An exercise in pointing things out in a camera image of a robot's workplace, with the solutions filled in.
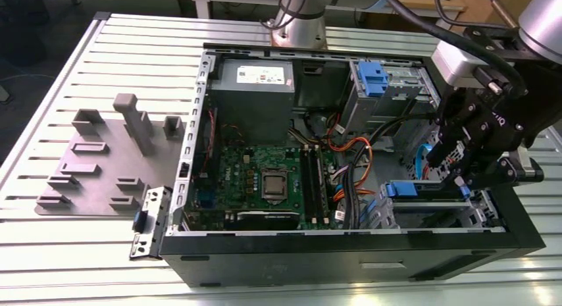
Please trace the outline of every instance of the motherboard chip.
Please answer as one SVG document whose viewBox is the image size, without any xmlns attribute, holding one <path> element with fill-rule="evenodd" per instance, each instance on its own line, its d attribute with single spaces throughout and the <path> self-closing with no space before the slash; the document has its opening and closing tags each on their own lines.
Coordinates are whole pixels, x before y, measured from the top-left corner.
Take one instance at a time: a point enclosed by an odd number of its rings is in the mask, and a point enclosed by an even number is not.
<svg viewBox="0 0 562 306">
<path fill-rule="evenodd" d="M 263 189 L 268 195 L 283 195 L 284 178 L 281 176 L 267 176 L 263 182 Z"/>
<path fill-rule="evenodd" d="M 277 205 L 288 196 L 287 169 L 265 168 L 261 170 L 261 199 Z"/>
</svg>

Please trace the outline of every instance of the aluminum table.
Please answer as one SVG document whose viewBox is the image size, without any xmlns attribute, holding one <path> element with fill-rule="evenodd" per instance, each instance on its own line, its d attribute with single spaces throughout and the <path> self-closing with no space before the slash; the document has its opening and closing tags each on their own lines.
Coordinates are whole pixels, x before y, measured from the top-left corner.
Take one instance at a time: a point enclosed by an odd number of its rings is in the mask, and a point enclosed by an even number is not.
<svg viewBox="0 0 562 306">
<path fill-rule="evenodd" d="M 530 150 L 546 180 L 516 188 L 547 247 L 442 282 L 189 288 L 163 261 L 128 260 L 129 218 L 36 215 L 76 111 L 119 118 L 112 101 L 127 92 L 152 120 L 188 116 L 204 42 L 268 45 L 268 33 L 253 22 L 123 14 L 90 23 L 0 168 L 0 303 L 562 304 L 562 141 L 551 128 Z M 430 56 L 436 42 L 424 34 L 327 29 L 328 48 L 340 51 Z"/>
</svg>

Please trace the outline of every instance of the wire bundle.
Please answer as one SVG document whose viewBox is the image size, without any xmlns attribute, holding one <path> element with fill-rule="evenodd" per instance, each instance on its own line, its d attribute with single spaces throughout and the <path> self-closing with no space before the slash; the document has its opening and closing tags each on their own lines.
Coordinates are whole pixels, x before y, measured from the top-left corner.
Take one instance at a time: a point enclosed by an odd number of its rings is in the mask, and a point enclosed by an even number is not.
<svg viewBox="0 0 562 306">
<path fill-rule="evenodd" d="M 296 15 L 300 14 L 300 11 L 304 8 L 304 3 L 305 2 L 307 2 L 307 0 L 301 0 L 299 9 L 296 10 L 296 12 L 291 15 L 291 18 L 288 18 L 288 20 L 283 24 L 276 24 L 276 25 L 269 26 L 265 22 L 260 21 L 261 26 L 264 28 L 267 28 L 269 31 L 280 30 L 281 28 L 284 28 L 288 25 L 288 23 L 291 23 L 292 20 L 296 18 Z M 283 19 L 284 19 L 285 15 L 287 15 L 287 10 L 288 10 L 288 7 L 291 6 L 291 3 L 292 3 L 292 0 L 288 0 L 287 5 L 285 5 L 285 7 L 283 9 L 283 15 L 279 18 L 279 22 L 283 22 Z"/>
</svg>

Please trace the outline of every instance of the metal bracket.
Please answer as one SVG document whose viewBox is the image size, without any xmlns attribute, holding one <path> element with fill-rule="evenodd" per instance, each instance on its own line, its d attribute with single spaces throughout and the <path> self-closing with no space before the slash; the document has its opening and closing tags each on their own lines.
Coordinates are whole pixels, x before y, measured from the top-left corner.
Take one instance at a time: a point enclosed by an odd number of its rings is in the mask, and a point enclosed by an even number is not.
<svg viewBox="0 0 562 306">
<path fill-rule="evenodd" d="M 523 146 L 519 146 L 516 150 L 510 151 L 510 158 L 512 158 L 514 160 L 519 162 L 520 167 L 524 171 L 524 175 L 528 177 L 534 177 L 535 169 L 532 168 L 532 165 L 530 163 L 527 148 L 524 148 Z"/>
<path fill-rule="evenodd" d="M 132 224 L 135 239 L 129 254 L 131 260 L 161 260 L 159 253 L 171 196 L 171 188 L 165 186 L 147 191 L 143 209 L 135 215 Z"/>
</svg>

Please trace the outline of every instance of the gray fixture plate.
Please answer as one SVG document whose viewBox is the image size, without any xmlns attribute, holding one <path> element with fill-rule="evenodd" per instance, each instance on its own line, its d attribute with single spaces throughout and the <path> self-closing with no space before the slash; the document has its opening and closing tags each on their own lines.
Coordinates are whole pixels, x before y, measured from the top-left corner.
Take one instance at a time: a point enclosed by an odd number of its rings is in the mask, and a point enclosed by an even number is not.
<svg viewBox="0 0 562 306">
<path fill-rule="evenodd" d="M 80 136 L 76 132 L 57 171 L 49 178 L 58 180 L 49 180 L 49 186 L 37 199 L 37 204 L 41 198 L 45 199 L 46 205 L 37 205 L 34 212 L 38 215 L 132 216 L 143 202 L 144 189 L 148 186 L 173 186 L 176 179 L 183 134 L 167 140 L 163 125 L 164 122 L 152 122 L 151 142 L 155 153 L 147 157 L 140 153 L 123 120 L 92 123 L 97 136 Z M 78 147 L 86 144 L 89 152 L 74 153 L 76 144 Z M 69 175 L 65 169 L 76 169 L 80 165 L 84 170 L 94 169 L 92 165 L 97 165 L 97 169 L 90 174 L 70 174 L 78 182 L 76 186 L 72 182 L 64 182 L 64 174 Z M 135 179 L 140 179 L 141 183 L 131 182 Z M 57 202 L 60 195 L 70 203 Z"/>
</svg>

